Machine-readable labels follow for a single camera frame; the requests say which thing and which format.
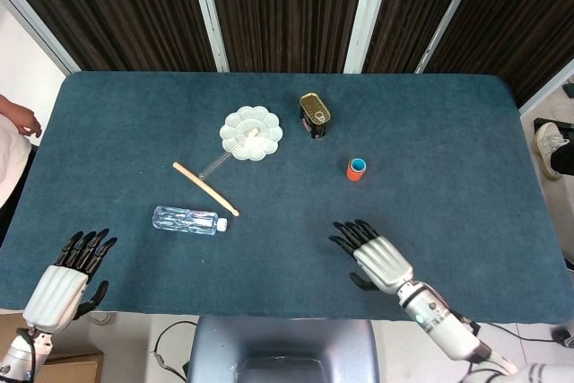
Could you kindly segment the left black-fingered silver robot hand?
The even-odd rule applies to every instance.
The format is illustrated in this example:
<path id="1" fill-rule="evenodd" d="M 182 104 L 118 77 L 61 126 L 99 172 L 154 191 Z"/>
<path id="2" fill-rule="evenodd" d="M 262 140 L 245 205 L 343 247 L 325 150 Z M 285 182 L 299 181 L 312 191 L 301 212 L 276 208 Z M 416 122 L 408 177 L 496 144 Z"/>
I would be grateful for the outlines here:
<path id="1" fill-rule="evenodd" d="M 109 230 L 76 232 L 40 277 L 24 311 L 31 336 L 53 335 L 94 311 L 105 298 L 109 281 L 100 282 L 90 299 L 83 298 L 104 257 L 116 244 Z"/>

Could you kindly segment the right black-fingered silver robot hand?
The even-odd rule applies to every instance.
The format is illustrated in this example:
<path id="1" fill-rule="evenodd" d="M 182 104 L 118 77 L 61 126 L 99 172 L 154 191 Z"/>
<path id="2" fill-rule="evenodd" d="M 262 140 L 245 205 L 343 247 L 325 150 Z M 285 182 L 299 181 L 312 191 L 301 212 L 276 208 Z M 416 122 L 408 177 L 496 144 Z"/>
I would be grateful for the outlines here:
<path id="1" fill-rule="evenodd" d="M 368 280 L 357 273 L 349 273 L 352 282 L 364 291 L 397 294 L 413 280 L 413 267 L 393 244 L 379 235 L 367 222 L 334 222 L 340 232 L 329 239 L 352 257 Z"/>

